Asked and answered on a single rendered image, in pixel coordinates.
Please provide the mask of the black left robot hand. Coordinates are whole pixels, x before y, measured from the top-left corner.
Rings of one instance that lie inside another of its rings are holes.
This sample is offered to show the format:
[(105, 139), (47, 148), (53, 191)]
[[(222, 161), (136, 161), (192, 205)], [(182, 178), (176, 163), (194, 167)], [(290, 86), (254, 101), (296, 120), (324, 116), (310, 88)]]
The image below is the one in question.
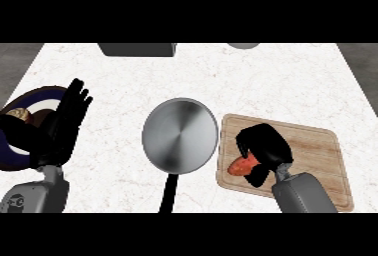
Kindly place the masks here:
[(78, 130), (93, 97), (74, 79), (58, 109), (49, 113), (40, 127), (27, 124), (12, 115), (0, 115), (0, 129), (8, 143), (30, 152), (30, 167), (62, 166), (73, 154)]

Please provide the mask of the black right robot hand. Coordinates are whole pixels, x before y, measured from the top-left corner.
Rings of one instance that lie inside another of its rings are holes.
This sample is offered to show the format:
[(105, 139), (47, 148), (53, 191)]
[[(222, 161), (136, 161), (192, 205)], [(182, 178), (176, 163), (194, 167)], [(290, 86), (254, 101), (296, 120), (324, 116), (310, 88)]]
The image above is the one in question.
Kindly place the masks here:
[(279, 132), (267, 124), (257, 124), (239, 131), (236, 135), (236, 146), (242, 157), (254, 155), (259, 164), (245, 175), (248, 183), (259, 188), (267, 179), (269, 172), (288, 176), (288, 169), (293, 165), (293, 151)]

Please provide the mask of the orange sweet potato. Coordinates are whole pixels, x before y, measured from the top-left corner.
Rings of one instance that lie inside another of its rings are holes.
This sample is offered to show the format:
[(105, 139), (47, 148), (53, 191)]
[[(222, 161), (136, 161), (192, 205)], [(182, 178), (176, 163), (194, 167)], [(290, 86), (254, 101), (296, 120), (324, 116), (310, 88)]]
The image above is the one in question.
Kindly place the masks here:
[(239, 157), (232, 162), (228, 173), (234, 176), (245, 176), (251, 174), (253, 168), (260, 164), (253, 153), (248, 153), (248, 157)]

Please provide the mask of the wooden cutting board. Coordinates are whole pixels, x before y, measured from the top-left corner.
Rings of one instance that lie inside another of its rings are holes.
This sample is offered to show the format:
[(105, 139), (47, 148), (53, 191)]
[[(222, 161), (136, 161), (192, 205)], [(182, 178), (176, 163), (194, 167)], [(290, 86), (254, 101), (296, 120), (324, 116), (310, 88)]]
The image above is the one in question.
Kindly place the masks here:
[(343, 161), (337, 135), (332, 131), (236, 114), (226, 114), (222, 120), (217, 183), (231, 190), (265, 197), (273, 197), (272, 186), (276, 183), (270, 173), (260, 188), (254, 188), (242, 176), (228, 173), (232, 162), (241, 157), (236, 135), (244, 128), (267, 123), (285, 138), (293, 151), (291, 174), (310, 173), (319, 180), (335, 208), (350, 212), (355, 208), (353, 197)]

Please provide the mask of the dark blue and white plate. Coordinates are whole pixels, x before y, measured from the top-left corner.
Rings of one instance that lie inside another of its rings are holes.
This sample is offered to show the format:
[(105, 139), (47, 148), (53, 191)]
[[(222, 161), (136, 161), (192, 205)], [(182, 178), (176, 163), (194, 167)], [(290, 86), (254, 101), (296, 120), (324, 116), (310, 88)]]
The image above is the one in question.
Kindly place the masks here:
[[(33, 116), (31, 124), (39, 127), (47, 114), (56, 110), (67, 88), (43, 86), (22, 94), (0, 110), (6, 114), (16, 108), (28, 110)], [(8, 144), (6, 136), (0, 130), (0, 170), (19, 171), (30, 167), (30, 153)]]

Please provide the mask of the brown bread roll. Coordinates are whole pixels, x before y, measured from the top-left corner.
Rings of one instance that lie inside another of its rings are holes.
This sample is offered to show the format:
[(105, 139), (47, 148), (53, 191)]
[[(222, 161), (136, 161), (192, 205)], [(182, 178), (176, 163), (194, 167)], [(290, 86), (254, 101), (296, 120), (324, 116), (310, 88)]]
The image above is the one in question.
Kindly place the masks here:
[(24, 120), (25, 122), (31, 119), (31, 113), (25, 108), (15, 108), (8, 111), (8, 115), (16, 117), (18, 119)]

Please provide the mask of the dark grey box appliance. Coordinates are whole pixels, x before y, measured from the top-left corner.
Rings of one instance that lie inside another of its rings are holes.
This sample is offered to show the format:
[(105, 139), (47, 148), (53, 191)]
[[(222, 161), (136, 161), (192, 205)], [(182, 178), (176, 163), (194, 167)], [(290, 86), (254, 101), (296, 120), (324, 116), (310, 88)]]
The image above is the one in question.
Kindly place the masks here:
[(112, 57), (173, 57), (176, 43), (99, 43), (107, 56)]

